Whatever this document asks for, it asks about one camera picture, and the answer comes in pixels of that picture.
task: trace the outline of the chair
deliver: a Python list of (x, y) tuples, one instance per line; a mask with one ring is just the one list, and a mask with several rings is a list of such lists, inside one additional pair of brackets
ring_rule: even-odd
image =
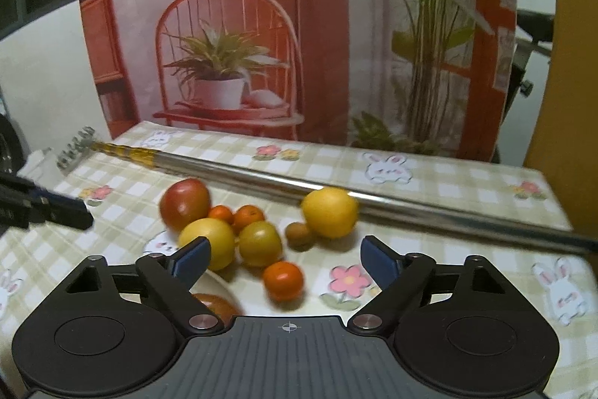
[[(188, 93), (182, 78), (173, 76), (175, 69), (166, 67), (181, 59), (181, 36), (202, 37), (199, 20), (214, 29), (230, 33), (247, 33), (256, 44), (269, 48), (269, 55), (283, 61), (284, 67), (266, 67), (266, 77), (252, 76), (252, 89), (268, 89), (285, 103), (277, 109), (207, 109), (189, 106)], [(276, 0), (175, 0), (161, 16), (155, 31), (158, 77), (164, 110), (155, 118), (186, 122), (199, 129), (215, 127), (223, 130), (246, 130), (252, 136), (285, 131), (285, 137), (297, 140), (297, 125), (304, 121), (297, 107), (297, 79), (301, 77), (301, 58), (297, 35), (288, 14)]]

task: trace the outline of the lemon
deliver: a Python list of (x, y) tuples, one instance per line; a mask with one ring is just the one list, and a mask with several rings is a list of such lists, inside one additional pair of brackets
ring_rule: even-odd
[(359, 205), (340, 188), (322, 188), (312, 191), (301, 202), (307, 226), (329, 239), (349, 234), (357, 222)]
[(238, 252), (248, 266), (267, 267), (282, 255), (280, 235), (270, 222), (253, 222), (238, 235)]
[(212, 254), (210, 271), (220, 271), (234, 260), (234, 232), (228, 223), (217, 218), (201, 218), (191, 222), (179, 234), (179, 247), (183, 247), (198, 237), (210, 241)]

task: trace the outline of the metal screw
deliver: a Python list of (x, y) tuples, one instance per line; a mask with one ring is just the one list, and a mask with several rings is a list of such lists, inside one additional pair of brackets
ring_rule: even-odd
[(196, 314), (189, 318), (189, 324), (196, 329), (210, 329), (218, 324), (218, 318), (213, 314)]
[(376, 314), (359, 314), (353, 319), (353, 324), (361, 329), (376, 329), (382, 324), (382, 318)]

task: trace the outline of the printed backdrop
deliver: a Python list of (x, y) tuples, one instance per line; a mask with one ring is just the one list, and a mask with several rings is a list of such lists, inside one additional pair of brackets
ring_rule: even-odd
[(81, 0), (113, 136), (178, 127), (489, 160), (515, 0)]

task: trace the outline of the yellow lemon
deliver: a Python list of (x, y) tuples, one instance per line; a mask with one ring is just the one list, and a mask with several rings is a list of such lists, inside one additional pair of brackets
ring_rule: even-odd
[(329, 239), (339, 239), (353, 230), (359, 205), (345, 190), (322, 188), (303, 199), (301, 210), (305, 222), (314, 232)]
[(184, 247), (198, 237), (205, 237), (210, 241), (210, 271), (220, 271), (234, 260), (234, 232), (228, 223), (217, 218), (195, 220), (179, 234), (179, 247)]

